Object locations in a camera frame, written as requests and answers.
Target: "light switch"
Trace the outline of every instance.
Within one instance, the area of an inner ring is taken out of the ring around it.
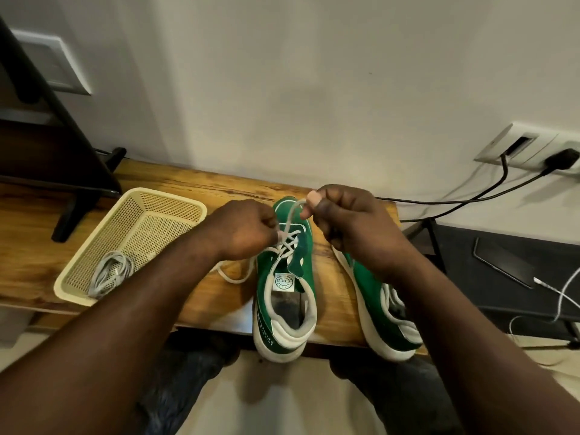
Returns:
[[[91,94],[79,65],[59,36],[19,30],[12,30],[12,33],[53,90]]]

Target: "jeans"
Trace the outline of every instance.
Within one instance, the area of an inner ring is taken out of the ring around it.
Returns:
[[[204,336],[187,329],[170,335],[127,423],[126,435],[175,435],[201,388],[237,359],[239,349],[227,335]],[[372,353],[349,357],[345,349],[344,355],[330,360],[330,368],[373,404],[388,435],[464,433],[437,369],[425,359],[413,357],[395,364]]]

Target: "sneaker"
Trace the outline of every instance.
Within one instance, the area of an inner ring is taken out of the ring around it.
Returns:
[[[405,304],[397,291],[382,284],[348,253],[339,252],[334,247],[332,251],[352,279],[362,332],[371,349],[393,362],[413,357],[423,340],[417,326],[407,320]]]
[[[278,363],[298,358],[316,327],[312,229],[301,220],[303,204],[285,197],[274,204],[286,238],[257,256],[253,339],[262,357]]]

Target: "beige plastic basket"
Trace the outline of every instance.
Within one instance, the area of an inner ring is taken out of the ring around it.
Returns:
[[[54,283],[60,299],[90,306],[87,292],[97,264],[119,250],[139,270],[207,215],[203,203],[146,188],[127,191],[98,224]]]

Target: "white sole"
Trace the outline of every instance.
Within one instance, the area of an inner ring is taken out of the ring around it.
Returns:
[[[262,336],[260,335],[260,329],[257,326],[257,305],[256,301],[254,301],[254,306],[252,308],[252,316],[253,316],[253,324],[252,324],[252,336],[254,339],[254,345],[256,345],[257,352],[266,360],[269,360],[274,363],[288,363],[292,360],[296,360],[298,357],[301,356],[302,351],[304,351],[304,347],[306,346],[306,342],[296,348],[293,352],[287,354],[278,354],[274,351],[269,350],[264,342],[262,341]]]
[[[368,314],[368,311],[366,310],[363,294],[361,293],[359,285],[354,278],[354,274],[349,266],[349,263],[347,262],[344,255],[334,247],[332,248],[332,251],[337,257],[337,260],[342,268],[349,275],[350,280],[353,282],[354,291],[357,293],[357,306],[359,308],[359,320],[361,323],[362,334],[364,334],[368,346],[371,347],[371,349],[379,356],[391,362],[404,362],[405,360],[409,360],[411,357],[413,357],[416,350],[397,351],[388,346],[383,341],[383,339],[381,339],[379,332],[375,328],[375,324],[372,322],[371,315]]]

